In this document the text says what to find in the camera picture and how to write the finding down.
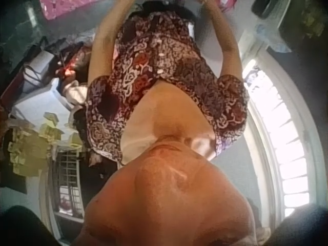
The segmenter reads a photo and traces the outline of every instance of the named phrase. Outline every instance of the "short sleeve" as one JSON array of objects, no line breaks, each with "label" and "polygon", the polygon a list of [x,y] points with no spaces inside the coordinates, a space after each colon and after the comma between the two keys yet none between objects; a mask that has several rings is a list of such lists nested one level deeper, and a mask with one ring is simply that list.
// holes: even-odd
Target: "short sleeve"
[{"label": "short sleeve", "polygon": [[223,97],[222,115],[218,122],[218,144],[223,151],[245,130],[249,94],[243,82],[233,75],[223,75],[217,82]]}]

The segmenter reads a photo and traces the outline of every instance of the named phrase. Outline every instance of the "floor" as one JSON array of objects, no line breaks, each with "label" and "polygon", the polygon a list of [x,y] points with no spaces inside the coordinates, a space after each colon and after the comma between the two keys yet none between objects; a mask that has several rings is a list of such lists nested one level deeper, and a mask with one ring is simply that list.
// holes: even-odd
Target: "floor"
[{"label": "floor", "polygon": [[[240,3],[243,8],[245,6],[250,8],[250,5],[244,5],[246,1]],[[113,1],[99,1],[81,7],[58,19],[48,21],[43,17],[38,0],[12,0],[6,3],[6,7],[0,9],[0,46],[5,51],[4,56],[12,62],[13,69],[26,50],[43,36],[46,36],[49,42],[53,42],[70,34],[90,30],[96,27],[112,4]],[[237,5],[236,11],[242,11],[242,7],[238,8]],[[194,4],[191,4],[190,8],[193,12],[197,12]],[[246,13],[243,15],[238,14],[238,16],[239,20],[242,21]],[[244,138],[215,159],[213,164],[220,167],[237,189],[249,198],[255,206],[260,208],[256,175]],[[9,189],[2,192],[2,203],[6,204],[6,208],[17,203],[24,203],[24,200],[33,202],[33,204],[29,204],[29,207],[38,206],[37,199],[33,198],[31,200],[29,192],[27,195],[11,193]]]}]

